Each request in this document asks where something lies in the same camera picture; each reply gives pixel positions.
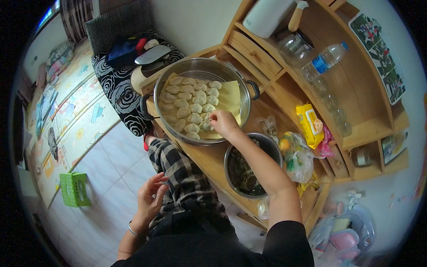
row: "silver bangle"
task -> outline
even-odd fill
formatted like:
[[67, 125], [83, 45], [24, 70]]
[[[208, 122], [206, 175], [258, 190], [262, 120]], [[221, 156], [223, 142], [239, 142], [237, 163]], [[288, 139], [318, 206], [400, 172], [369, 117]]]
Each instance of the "silver bangle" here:
[[131, 229], [131, 222], [132, 222], [132, 221], [130, 221], [130, 222], [129, 222], [129, 225], [128, 225], [128, 227], [129, 227], [129, 231], [130, 231], [132, 234], [134, 234], [134, 235], [136, 235], [136, 236], [139, 236], [139, 234], [135, 233], [135, 231]]

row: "hand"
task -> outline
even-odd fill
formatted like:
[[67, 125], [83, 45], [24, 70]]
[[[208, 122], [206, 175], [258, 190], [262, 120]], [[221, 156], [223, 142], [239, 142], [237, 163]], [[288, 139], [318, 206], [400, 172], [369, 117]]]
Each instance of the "hand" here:
[[242, 131], [230, 111], [215, 109], [209, 115], [209, 119], [212, 119], [210, 124], [215, 131], [227, 140], [236, 132]]
[[161, 172], [151, 177], [138, 189], [138, 211], [131, 222], [131, 228], [136, 233], [140, 234], [148, 230], [150, 222], [160, 211], [163, 196], [169, 189], [168, 185], [164, 185], [161, 182], [165, 182], [168, 179]]

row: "plastic water bottle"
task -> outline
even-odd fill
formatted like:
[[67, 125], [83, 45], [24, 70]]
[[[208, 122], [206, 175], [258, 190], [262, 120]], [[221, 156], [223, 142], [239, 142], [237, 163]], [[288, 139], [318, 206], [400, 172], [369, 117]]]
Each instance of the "plastic water bottle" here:
[[302, 67], [304, 78], [309, 82], [313, 81], [338, 63], [346, 51], [348, 51], [348, 46], [345, 42], [328, 46], [322, 53]]

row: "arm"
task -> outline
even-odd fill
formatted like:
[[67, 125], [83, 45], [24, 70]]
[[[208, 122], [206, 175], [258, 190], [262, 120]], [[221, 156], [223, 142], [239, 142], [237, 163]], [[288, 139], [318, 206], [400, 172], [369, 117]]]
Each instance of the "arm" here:
[[242, 132], [230, 112], [214, 110], [209, 118], [215, 130], [242, 153], [269, 195], [268, 229], [284, 220], [302, 223], [298, 192], [282, 168]]
[[154, 175], [138, 190], [138, 211], [130, 224], [131, 229], [138, 236], [129, 230], [126, 231], [119, 244], [118, 261], [128, 259], [145, 243], [144, 237], [148, 232], [149, 224], [160, 211], [163, 196], [169, 188], [168, 185], [161, 183], [168, 180], [168, 177], [163, 175], [164, 173]]

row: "pot handle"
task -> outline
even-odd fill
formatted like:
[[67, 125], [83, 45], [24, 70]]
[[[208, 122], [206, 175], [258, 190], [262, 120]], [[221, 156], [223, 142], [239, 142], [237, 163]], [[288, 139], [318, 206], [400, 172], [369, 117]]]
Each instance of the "pot handle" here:
[[150, 94], [145, 94], [140, 102], [139, 102], [139, 107], [141, 109], [141, 116], [143, 119], [145, 120], [154, 120], [154, 119], [159, 119], [160, 117], [153, 117], [149, 112], [148, 112], [148, 108], [147, 108], [147, 99], [149, 97], [152, 97], [152, 95]]
[[260, 98], [260, 89], [259, 89], [258, 85], [254, 81], [250, 81], [250, 80], [245, 81], [245, 82], [252, 85], [252, 87], [254, 88], [255, 96], [252, 99], [257, 100], [258, 98]]

